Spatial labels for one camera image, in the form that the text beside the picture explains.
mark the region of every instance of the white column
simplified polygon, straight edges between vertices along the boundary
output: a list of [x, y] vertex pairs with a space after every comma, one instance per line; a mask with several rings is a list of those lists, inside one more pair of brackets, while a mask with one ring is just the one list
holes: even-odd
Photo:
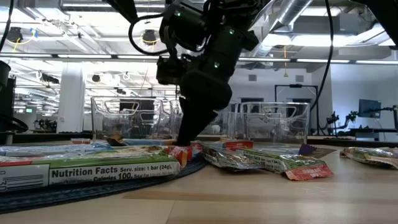
[[64, 62], [57, 132], [82, 132], [85, 112], [86, 74], [82, 63]]

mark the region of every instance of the monitor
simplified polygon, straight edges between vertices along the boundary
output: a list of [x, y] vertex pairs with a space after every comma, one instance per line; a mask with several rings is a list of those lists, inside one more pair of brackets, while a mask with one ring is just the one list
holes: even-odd
[[360, 118], [380, 118], [380, 111], [372, 111], [381, 109], [381, 102], [377, 100], [359, 100]]

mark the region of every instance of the blue mat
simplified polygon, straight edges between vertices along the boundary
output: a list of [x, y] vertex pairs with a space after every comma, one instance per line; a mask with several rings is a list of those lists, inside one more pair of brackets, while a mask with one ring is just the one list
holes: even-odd
[[19, 212], [64, 203], [78, 202], [98, 197], [120, 194], [163, 184], [193, 174], [207, 165], [201, 156], [189, 162], [178, 175], [118, 182], [90, 182], [78, 185], [47, 187], [23, 192], [0, 194], [0, 214]]

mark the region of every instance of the table surface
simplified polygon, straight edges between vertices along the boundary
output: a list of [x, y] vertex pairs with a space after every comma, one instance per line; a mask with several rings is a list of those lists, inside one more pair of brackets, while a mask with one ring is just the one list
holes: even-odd
[[333, 177], [294, 182], [207, 166], [142, 190], [0, 215], [0, 223], [398, 223], [398, 171], [340, 158], [338, 151], [323, 160]]

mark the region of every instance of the food package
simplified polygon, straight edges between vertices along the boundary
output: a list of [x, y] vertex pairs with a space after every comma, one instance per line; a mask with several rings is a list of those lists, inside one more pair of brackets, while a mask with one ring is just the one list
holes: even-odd
[[71, 152], [93, 152], [112, 150], [107, 144], [76, 144], [61, 146], [1, 146], [0, 156], [49, 156]]
[[181, 161], [186, 156], [187, 161], [191, 161], [202, 151], [201, 142], [200, 141], [192, 141], [191, 146], [168, 146], [165, 148], [165, 152], [168, 154], [175, 156], [178, 161], [180, 161], [181, 165], [183, 164]]
[[252, 149], [253, 144], [254, 144], [253, 141], [247, 141], [247, 140], [222, 139], [220, 141], [213, 142], [210, 145], [212, 147], [223, 148], [223, 149], [235, 151], [236, 149], [241, 149], [241, 148]]
[[266, 170], [277, 174], [286, 174], [290, 180], [310, 180], [333, 175], [326, 162], [313, 157], [283, 155], [253, 149], [237, 150], [236, 153], [259, 163]]
[[180, 167], [159, 146], [43, 157], [0, 156], [0, 192], [174, 175]]
[[309, 180], [332, 176], [324, 161], [313, 157], [298, 156], [281, 148], [242, 148], [235, 151], [203, 146], [205, 159], [215, 166], [236, 170], [266, 169], [277, 174], [286, 174], [290, 180]]
[[341, 156], [357, 162], [380, 167], [398, 169], [398, 149], [383, 147], [379, 149], [349, 147], [342, 150]]
[[236, 154], [234, 151], [206, 145], [202, 147], [205, 159], [214, 166], [233, 171], [263, 168], [259, 163]]

